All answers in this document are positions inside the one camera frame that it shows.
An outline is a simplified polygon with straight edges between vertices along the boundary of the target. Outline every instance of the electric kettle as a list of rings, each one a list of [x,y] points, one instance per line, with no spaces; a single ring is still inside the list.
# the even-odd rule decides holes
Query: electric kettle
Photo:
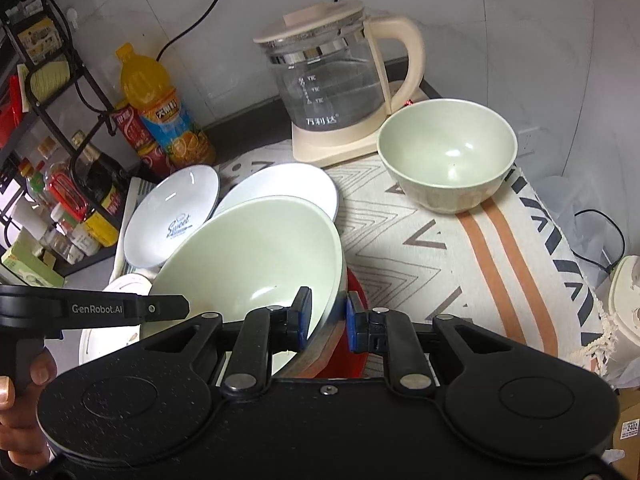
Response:
[[[377,40],[406,47],[409,69],[392,92]],[[292,121],[293,155],[324,167],[376,151],[378,129],[416,100],[426,63],[420,30],[404,16],[370,17],[357,0],[286,14],[254,38]]]

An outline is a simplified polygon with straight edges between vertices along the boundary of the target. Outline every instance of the screw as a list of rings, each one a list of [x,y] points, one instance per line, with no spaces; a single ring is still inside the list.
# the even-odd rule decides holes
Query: screw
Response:
[[[338,393],[338,388],[331,384],[326,384],[325,386],[320,387],[320,393],[323,395],[335,395]]]
[[[249,374],[232,374],[225,379],[225,386],[232,392],[241,392],[255,386],[257,382],[255,377]]]
[[[422,374],[408,374],[401,377],[400,384],[407,390],[424,390],[431,386],[431,379]]]

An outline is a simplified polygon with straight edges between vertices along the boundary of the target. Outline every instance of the power outlet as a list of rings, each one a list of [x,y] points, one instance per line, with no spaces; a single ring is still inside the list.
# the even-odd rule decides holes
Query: power outlet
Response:
[[[516,134],[518,138],[518,156],[533,155],[536,152],[535,137],[539,131],[540,128],[538,126],[518,131]]]

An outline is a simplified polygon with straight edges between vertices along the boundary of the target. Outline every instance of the white bowl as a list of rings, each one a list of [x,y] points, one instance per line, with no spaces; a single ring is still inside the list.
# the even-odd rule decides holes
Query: white bowl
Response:
[[[124,235],[124,255],[134,267],[164,264],[209,219],[220,178],[210,166],[190,166],[163,180],[138,206]]]
[[[457,99],[407,106],[380,128],[378,153],[404,193],[439,213],[458,213],[493,195],[518,153],[509,123]]]
[[[344,318],[346,265],[340,237],[311,202],[271,196],[241,203],[204,224],[164,264],[150,293],[181,294],[189,301],[189,317],[216,311],[227,322],[262,306],[289,306],[300,286],[312,291],[310,336],[302,353],[313,361]],[[141,336],[177,323],[143,324]],[[274,355],[273,371],[294,355]],[[294,368],[300,355],[287,368]]]
[[[220,201],[213,213],[220,213],[261,196],[297,196],[309,200],[334,221],[338,212],[338,192],[334,181],[323,170],[309,164],[291,162],[270,166],[252,174]]]

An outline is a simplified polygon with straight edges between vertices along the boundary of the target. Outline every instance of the white dish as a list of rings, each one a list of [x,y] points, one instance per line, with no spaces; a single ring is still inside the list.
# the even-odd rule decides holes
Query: white dish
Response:
[[[263,196],[297,196],[316,204],[334,221],[338,212],[338,192],[334,181],[319,168],[292,162],[270,166],[243,180],[220,201],[213,213],[220,213]]]
[[[139,274],[120,276],[104,289],[105,292],[132,292],[140,296],[146,296],[150,290],[151,282]],[[140,325],[85,328],[80,336],[78,362],[83,365],[139,340]]]
[[[206,222],[218,200],[220,178],[210,166],[190,166],[163,180],[138,206],[124,235],[134,267],[164,264]]]
[[[216,311],[229,322],[254,308],[289,306],[300,286],[312,290],[308,346],[301,354],[274,355],[273,373],[287,364],[289,372],[300,372],[322,355],[344,316],[346,264],[338,231],[318,206],[270,196],[209,220],[162,267],[151,294],[181,294],[189,317]],[[141,338],[177,323],[145,323]]]

